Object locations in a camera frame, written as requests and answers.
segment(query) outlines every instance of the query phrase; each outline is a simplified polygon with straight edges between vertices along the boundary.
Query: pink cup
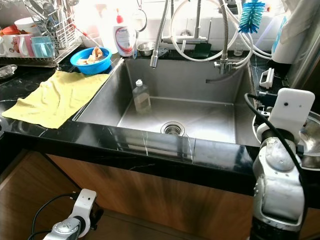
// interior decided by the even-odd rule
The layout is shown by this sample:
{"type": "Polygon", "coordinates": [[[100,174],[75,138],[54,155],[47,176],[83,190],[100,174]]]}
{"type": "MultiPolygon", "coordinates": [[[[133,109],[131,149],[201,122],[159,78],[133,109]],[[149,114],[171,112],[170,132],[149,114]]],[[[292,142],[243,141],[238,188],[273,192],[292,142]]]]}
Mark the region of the pink cup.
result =
{"type": "Polygon", "coordinates": [[[33,58],[35,56],[34,51],[32,50],[31,38],[33,34],[21,34],[18,35],[17,44],[19,46],[19,52],[23,58],[33,58]]]}

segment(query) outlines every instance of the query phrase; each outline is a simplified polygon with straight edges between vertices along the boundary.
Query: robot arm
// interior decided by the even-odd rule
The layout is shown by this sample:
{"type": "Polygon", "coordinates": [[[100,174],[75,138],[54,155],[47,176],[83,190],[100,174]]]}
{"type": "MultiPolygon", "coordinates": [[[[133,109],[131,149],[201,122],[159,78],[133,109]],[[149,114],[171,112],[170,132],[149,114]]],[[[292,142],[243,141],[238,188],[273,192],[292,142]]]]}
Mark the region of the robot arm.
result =
{"type": "Polygon", "coordinates": [[[96,197],[95,191],[82,189],[70,216],[56,223],[43,240],[77,240],[86,235],[91,226],[90,213],[96,197]]]}
{"type": "MultiPolygon", "coordinates": [[[[296,155],[299,131],[305,123],[315,95],[283,88],[279,91],[269,122],[281,132],[296,155]]],[[[253,163],[254,188],[250,240],[298,240],[305,215],[305,195],[300,173],[288,151],[265,123],[257,130],[261,142],[253,163]]]]}

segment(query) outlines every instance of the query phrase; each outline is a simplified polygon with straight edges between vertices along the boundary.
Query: blue bowl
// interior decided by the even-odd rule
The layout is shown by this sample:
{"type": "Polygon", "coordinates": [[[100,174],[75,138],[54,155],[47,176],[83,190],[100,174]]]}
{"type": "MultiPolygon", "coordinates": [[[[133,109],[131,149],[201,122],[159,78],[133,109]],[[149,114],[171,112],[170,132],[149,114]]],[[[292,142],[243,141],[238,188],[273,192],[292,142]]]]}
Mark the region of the blue bowl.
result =
{"type": "Polygon", "coordinates": [[[107,70],[111,65],[111,56],[112,53],[110,49],[100,47],[101,51],[103,52],[103,56],[106,56],[104,59],[102,59],[99,62],[87,64],[87,65],[80,65],[77,64],[77,61],[79,59],[87,59],[92,54],[92,51],[94,50],[94,47],[84,49],[82,51],[77,52],[75,55],[73,55],[70,59],[70,62],[73,66],[77,67],[81,73],[86,75],[93,75],[93,74],[99,74],[105,70],[107,70]]]}

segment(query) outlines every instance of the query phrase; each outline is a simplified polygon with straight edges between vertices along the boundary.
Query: bottle cap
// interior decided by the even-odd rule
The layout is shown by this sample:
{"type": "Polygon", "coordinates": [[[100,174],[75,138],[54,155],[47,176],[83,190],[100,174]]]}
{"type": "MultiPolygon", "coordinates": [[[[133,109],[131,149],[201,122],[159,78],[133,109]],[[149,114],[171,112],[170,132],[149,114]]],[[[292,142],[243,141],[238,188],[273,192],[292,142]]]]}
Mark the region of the bottle cap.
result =
{"type": "Polygon", "coordinates": [[[137,87],[141,87],[142,86],[142,80],[141,79],[139,79],[139,80],[137,80],[136,82],[135,82],[135,85],[137,86],[137,87]]]}
{"type": "Polygon", "coordinates": [[[116,16],[116,22],[120,24],[124,21],[124,18],[121,15],[119,15],[119,8],[117,8],[116,11],[118,13],[118,16],[116,16]]]}

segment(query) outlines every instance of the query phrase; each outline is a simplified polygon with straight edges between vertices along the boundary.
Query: wooden cabinet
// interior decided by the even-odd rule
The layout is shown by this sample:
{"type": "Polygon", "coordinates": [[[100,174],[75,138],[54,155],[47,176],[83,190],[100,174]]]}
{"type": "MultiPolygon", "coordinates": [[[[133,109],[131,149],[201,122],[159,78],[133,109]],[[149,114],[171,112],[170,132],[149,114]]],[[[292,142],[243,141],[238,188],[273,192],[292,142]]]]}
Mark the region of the wooden cabinet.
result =
{"type": "MultiPolygon", "coordinates": [[[[102,207],[211,240],[249,236],[253,198],[229,191],[64,158],[49,157],[102,207]]],[[[320,210],[310,209],[301,237],[320,233],[320,210]]]]}
{"type": "MultiPolygon", "coordinates": [[[[79,188],[58,168],[40,153],[28,152],[0,184],[1,240],[26,240],[37,210],[51,198],[73,191],[79,188]]],[[[68,197],[49,204],[37,218],[36,231],[50,230],[68,217],[73,205],[68,197]]]]}

